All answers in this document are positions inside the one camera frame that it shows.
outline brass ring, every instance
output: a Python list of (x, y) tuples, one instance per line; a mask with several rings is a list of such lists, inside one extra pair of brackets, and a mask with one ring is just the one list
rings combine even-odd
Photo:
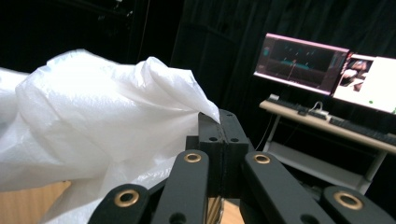
[(201, 160), (201, 155), (197, 153), (189, 153), (184, 156), (184, 160), (187, 162), (198, 162)]
[[(353, 203), (346, 203), (343, 198), (348, 198)], [(344, 207), (352, 210), (361, 210), (363, 208), (363, 202), (360, 199), (344, 191), (335, 192), (334, 199)]]
[[(126, 194), (131, 194), (132, 198), (128, 198), (127, 200), (122, 199), (122, 196)], [(139, 193), (134, 190), (134, 189), (126, 189), (121, 192), (119, 192), (116, 197), (114, 198), (114, 203), (118, 207), (128, 207), (131, 206), (132, 204), (136, 203), (137, 200), (139, 200)]]
[(264, 155), (254, 155), (254, 161), (261, 164), (270, 163), (271, 159)]

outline computer monitor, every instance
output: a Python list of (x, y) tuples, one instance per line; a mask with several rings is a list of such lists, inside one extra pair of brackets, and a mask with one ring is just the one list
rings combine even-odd
[(267, 34), (254, 76), (308, 91), (332, 95), (349, 49)]
[(333, 98), (396, 114), (396, 59), (352, 54)]

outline keyboard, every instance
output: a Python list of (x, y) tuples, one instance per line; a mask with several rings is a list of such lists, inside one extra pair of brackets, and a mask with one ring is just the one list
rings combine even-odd
[(390, 145), (396, 146), (396, 137), (390, 136), (386, 133), (381, 133), (373, 129), (369, 129), (358, 124), (352, 123), (344, 119), (330, 118), (329, 123), (340, 128), (347, 129), (354, 133), (359, 133), (367, 137), (374, 138), (378, 141), (388, 143)]
[(298, 111), (299, 113), (302, 113), (302, 114), (308, 114), (308, 115), (313, 116), (313, 117), (318, 118), (318, 119), (327, 119), (326, 115), (320, 114), (319, 112), (316, 112), (315, 110), (311, 110), (310, 108), (302, 106), (302, 105), (297, 105), (297, 104), (293, 104), (291, 102), (287, 102), (287, 101), (283, 101), (283, 100), (277, 100), (277, 99), (274, 99), (274, 98), (268, 98), (267, 101), (271, 102), (271, 103), (274, 103), (276, 105), (285, 106), (285, 107), (287, 107), (289, 109), (292, 109), (292, 110), (296, 110), (296, 111)]

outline white plastic bag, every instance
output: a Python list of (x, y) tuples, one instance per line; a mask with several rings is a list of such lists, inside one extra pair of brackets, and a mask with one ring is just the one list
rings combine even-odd
[(72, 181), (42, 222), (86, 223), (116, 186), (152, 187), (197, 134), (198, 112), (219, 122), (190, 70), (153, 57), (127, 65), (69, 51), (15, 92), (17, 113), (0, 138), (0, 190)]

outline wooden floor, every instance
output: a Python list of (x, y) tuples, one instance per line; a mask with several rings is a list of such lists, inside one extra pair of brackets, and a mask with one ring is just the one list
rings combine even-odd
[[(69, 186), (69, 182), (61, 182), (39, 189), (1, 192), (0, 224), (36, 224)], [(221, 224), (242, 223), (238, 206), (225, 201)]]

